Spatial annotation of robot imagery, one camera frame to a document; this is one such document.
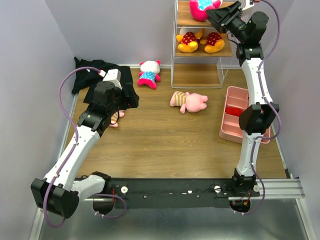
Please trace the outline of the white plush blue dress front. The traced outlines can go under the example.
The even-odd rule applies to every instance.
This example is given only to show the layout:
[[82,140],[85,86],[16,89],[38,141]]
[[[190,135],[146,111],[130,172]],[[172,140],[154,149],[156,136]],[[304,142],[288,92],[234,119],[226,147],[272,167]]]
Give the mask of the white plush blue dress front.
[[204,22],[208,18],[206,10],[218,9],[222,3],[222,0],[190,0],[189,12],[195,20]]

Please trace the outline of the white plush blue dress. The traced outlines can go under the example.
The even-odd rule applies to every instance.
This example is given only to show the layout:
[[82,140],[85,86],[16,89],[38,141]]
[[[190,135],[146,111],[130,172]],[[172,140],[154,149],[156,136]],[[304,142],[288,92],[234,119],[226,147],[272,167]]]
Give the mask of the white plush blue dress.
[[151,89],[155,90],[157,88],[157,82],[161,80],[159,73],[160,73],[160,60],[147,60],[141,62],[139,78],[137,81],[137,85],[141,86],[149,86]]
[[218,9],[222,3],[222,0],[190,0],[189,12],[195,20],[204,22],[208,18],[206,10]]

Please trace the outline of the large yellow plush toy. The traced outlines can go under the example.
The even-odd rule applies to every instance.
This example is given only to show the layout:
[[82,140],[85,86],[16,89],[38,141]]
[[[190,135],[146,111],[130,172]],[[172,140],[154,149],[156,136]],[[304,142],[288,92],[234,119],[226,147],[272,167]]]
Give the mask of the large yellow plush toy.
[[225,47],[225,41],[218,32],[210,32],[200,40],[204,51],[208,54],[217,53]]

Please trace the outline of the white plush blue dress back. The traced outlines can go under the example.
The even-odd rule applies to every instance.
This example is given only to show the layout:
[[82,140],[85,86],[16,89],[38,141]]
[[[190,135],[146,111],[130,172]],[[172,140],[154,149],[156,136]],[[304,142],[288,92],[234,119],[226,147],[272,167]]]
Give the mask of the white plush blue dress back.
[[160,60],[147,60],[141,62],[139,78],[137,81],[137,85],[141,86],[149,86],[151,89],[155,90],[157,88],[157,82],[161,80],[159,73],[160,73]]

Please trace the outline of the small yellow plush toy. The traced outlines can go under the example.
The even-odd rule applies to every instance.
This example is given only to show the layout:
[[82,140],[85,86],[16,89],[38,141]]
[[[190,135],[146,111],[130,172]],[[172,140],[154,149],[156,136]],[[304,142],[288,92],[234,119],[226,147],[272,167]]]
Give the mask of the small yellow plush toy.
[[182,27],[176,35],[178,50],[182,53],[193,53],[198,49],[198,40],[203,35],[202,28]]

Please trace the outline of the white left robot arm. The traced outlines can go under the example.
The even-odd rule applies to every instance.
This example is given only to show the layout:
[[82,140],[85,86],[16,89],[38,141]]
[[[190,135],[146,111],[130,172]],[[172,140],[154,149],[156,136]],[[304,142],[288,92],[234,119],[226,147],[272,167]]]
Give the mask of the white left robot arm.
[[96,85],[93,100],[80,115],[64,152],[43,179],[35,178],[31,183],[37,207],[66,220],[81,201],[93,195],[104,198],[112,192],[111,177],[101,172],[93,172],[79,182],[74,180],[92,147],[111,125],[112,116],[138,105],[139,96],[132,82],[117,86],[112,81],[100,81]]

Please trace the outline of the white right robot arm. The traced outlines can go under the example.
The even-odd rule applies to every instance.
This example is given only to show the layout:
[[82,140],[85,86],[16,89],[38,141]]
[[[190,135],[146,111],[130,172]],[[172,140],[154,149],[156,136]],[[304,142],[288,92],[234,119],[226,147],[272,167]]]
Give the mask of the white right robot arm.
[[243,12],[239,1],[227,7],[206,10],[208,21],[219,33],[230,32],[238,40],[236,57],[248,89],[249,105],[239,117],[242,130],[240,159],[230,183],[230,191],[236,196],[255,191],[261,141],[273,121],[280,118],[280,107],[273,102],[268,91],[264,73],[266,57],[260,44],[269,18],[264,12],[256,11],[244,21]]

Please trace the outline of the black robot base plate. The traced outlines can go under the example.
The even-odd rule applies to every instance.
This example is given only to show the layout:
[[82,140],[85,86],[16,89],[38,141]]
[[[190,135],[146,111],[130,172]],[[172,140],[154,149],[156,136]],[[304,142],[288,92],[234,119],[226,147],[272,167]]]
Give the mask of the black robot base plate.
[[112,178],[109,189],[127,209],[228,208],[230,198],[259,197],[251,186],[235,188],[230,178]]

